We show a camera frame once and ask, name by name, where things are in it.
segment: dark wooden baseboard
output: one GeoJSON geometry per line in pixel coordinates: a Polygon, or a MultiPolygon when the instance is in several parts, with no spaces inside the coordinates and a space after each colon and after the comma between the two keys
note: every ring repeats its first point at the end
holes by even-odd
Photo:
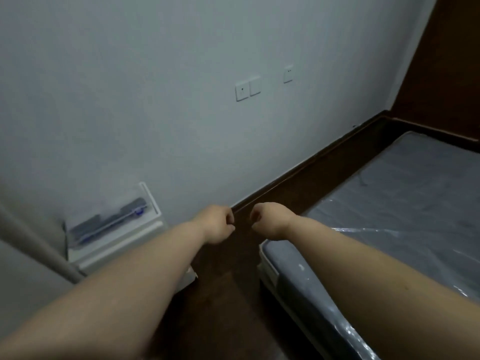
{"type": "Polygon", "coordinates": [[[345,142],[346,140],[350,139],[352,136],[358,134],[359,132],[361,132],[363,129],[365,129],[366,127],[370,126],[371,124],[373,124],[375,121],[381,119],[381,118],[384,118],[386,117],[387,113],[389,111],[387,110],[383,110],[381,111],[379,114],[376,114],[375,116],[373,116],[372,118],[368,119],[367,121],[365,121],[363,124],[361,125],[358,125],[357,127],[355,127],[353,130],[351,130],[350,132],[346,133],[344,136],[342,136],[341,138],[335,140],[333,143],[331,143],[330,145],[328,145],[327,147],[323,148],[321,151],[315,153],[314,155],[312,155],[311,157],[309,157],[307,160],[301,162],[300,164],[298,164],[297,166],[293,167],[292,169],[290,169],[288,172],[286,172],[285,174],[281,175],[280,177],[278,177],[277,179],[275,179],[274,181],[272,181],[271,183],[267,184],[266,186],[260,188],[258,191],[250,194],[247,198],[241,200],[239,203],[237,203],[236,205],[234,205],[232,207],[232,210],[233,212],[237,212],[237,211],[240,211],[243,207],[249,205],[251,202],[255,201],[256,199],[260,198],[261,196],[263,196],[264,194],[266,194],[268,191],[272,190],[273,188],[277,187],[279,184],[281,184],[282,182],[292,178],[294,175],[298,174],[300,171],[302,171],[303,169],[305,169],[306,167],[308,167],[309,165],[315,163],[315,161],[320,158],[320,157],[323,157],[325,156],[326,154],[328,154],[329,152],[331,152],[332,150],[334,150],[335,148],[339,147],[340,144],[342,144],[343,142],[345,142]]]}

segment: mattress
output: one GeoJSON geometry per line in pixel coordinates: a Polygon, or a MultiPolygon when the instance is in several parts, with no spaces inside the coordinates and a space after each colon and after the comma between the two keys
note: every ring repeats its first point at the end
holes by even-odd
{"type": "MultiPolygon", "coordinates": [[[[480,154],[409,132],[305,216],[479,301],[479,182],[480,154]]],[[[261,255],[277,296],[311,336],[337,356],[378,359],[290,242],[267,240],[261,255]]]]}

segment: wooden floor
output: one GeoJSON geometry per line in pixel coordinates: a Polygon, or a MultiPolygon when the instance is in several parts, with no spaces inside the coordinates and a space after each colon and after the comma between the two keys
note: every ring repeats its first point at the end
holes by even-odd
{"type": "Polygon", "coordinates": [[[189,360],[320,359],[260,284],[256,266],[258,245],[264,238],[252,231],[249,212],[257,202],[274,201],[303,213],[411,127],[377,118],[294,176],[240,207],[235,212],[236,231],[231,238],[203,247],[195,257],[192,266],[199,279],[173,298],[153,338],[151,355],[189,360]]]}

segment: gray mattress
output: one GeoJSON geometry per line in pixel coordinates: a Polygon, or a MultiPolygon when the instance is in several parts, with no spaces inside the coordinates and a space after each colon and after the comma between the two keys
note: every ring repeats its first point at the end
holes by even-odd
{"type": "MultiPolygon", "coordinates": [[[[480,299],[480,154],[409,132],[305,214],[480,299]]],[[[375,352],[350,326],[297,249],[267,241],[277,293],[314,336],[361,359],[375,352]]]]}

